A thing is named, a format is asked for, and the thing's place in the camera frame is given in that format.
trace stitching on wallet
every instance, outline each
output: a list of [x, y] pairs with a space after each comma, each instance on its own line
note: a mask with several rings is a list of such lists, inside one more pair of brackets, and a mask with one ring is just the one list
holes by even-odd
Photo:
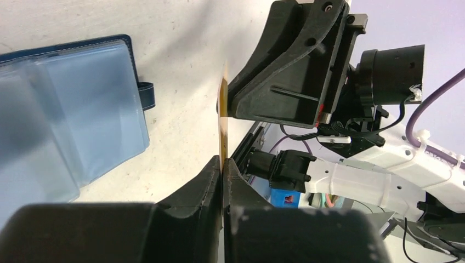
[[49, 53], [53, 53], [53, 52], [72, 50], [72, 49], [76, 49], [76, 48], [91, 47], [93, 45], [100, 45], [100, 44], [115, 42], [115, 41], [118, 41], [118, 40], [123, 40], [126, 43], [126, 45], [129, 47], [129, 43], [126, 42], [126, 40], [124, 38], [118, 38], [118, 39], [113, 39], [113, 40], [109, 40], [109, 41], [103, 41], [103, 42], [100, 42], [100, 43], [94, 43], [94, 44], [89, 44], [89, 45], [79, 45], [77, 47], [72, 47], [72, 48], [58, 49], [58, 50], [49, 51], [49, 52], [42, 52], [42, 53], [39, 53], [39, 54], [31, 54], [31, 55], [27, 55], [27, 56], [20, 56], [18, 58], [13, 58], [13, 59], [9, 59], [9, 60], [0, 61], [0, 63], [6, 63], [6, 62], [14, 61], [14, 60], [17, 60], [17, 59], [23, 59], [23, 58], [27, 58], [29, 56], [40, 56], [40, 55], [45, 55], [45, 54], [49, 54]]

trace white cable clip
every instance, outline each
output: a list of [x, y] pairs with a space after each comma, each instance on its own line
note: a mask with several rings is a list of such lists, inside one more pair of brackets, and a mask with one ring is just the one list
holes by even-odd
[[426, 152], [426, 146], [428, 139], [431, 137], [431, 133], [428, 130], [419, 130], [417, 131], [417, 139], [420, 141], [420, 147], [418, 148], [418, 151], [421, 151], [422, 153]]
[[457, 163], [455, 164], [455, 167], [453, 168], [455, 171], [460, 170], [460, 165], [462, 164], [463, 160], [465, 160], [464, 155], [455, 155], [455, 158], [457, 159]]
[[422, 97], [423, 97], [423, 92], [422, 90], [419, 88], [421, 86], [421, 84], [416, 84], [416, 85], [413, 85], [409, 88], [409, 90], [413, 93], [413, 95], [415, 96], [413, 99], [411, 99], [410, 101], [421, 101], [422, 100]]

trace black connector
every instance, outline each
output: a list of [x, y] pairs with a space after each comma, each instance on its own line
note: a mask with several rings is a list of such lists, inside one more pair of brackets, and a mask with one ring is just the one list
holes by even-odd
[[247, 159], [247, 174], [267, 179], [271, 188], [305, 193], [305, 182], [310, 181], [308, 165], [316, 157], [295, 150], [281, 151], [277, 156], [253, 150]]

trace blue component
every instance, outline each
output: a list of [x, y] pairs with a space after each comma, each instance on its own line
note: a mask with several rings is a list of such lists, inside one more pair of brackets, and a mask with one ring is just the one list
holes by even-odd
[[271, 189], [270, 203], [275, 207], [298, 208], [300, 192]]

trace purple cable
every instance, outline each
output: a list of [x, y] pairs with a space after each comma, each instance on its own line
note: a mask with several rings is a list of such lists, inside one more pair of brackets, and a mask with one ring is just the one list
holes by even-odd
[[[413, 112], [412, 117], [410, 117], [409, 122], [407, 123], [407, 126], [405, 127], [405, 136], [409, 140], [409, 142], [415, 146], [415, 147], [420, 147], [421, 143], [413, 137], [413, 126], [417, 122], [418, 118], [420, 115], [426, 110], [427, 107], [429, 107], [435, 100], [437, 100], [441, 95], [446, 93], [449, 89], [451, 89], [455, 84], [459, 83], [461, 80], [465, 78], [465, 68], [462, 69], [457, 75], [453, 76], [449, 81], [444, 83], [439, 89], [437, 89], [435, 92], [433, 92], [429, 97], [427, 97]], [[426, 151], [438, 156], [439, 158], [448, 161], [449, 163], [452, 164], [457, 164], [459, 162], [452, 156], [448, 155], [447, 153], [436, 149], [433, 146], [426, 146]], [[460, 168], [465, 169], [465, 163], [460, 164]]]
[[[286, 140], [287, 138], [289, 138], [289, 136], [286, 135], [286, 136], [282, 137], [281, 139], [279, 139], [279, 141], [277, 141], [276, 144], [271, 148], [270, 152], [273, 152], [273, 150], [276, 149], [276, 147], [280, 143], [282, 143], [282, 141]], [[307, 148], [308, 153], [312, 155], [312, 152], [310, 150], [310, 146], [308, 146], [308, 143], [306, 141], [302, 141], [302, 142], [305, 145], [305, 148]]]

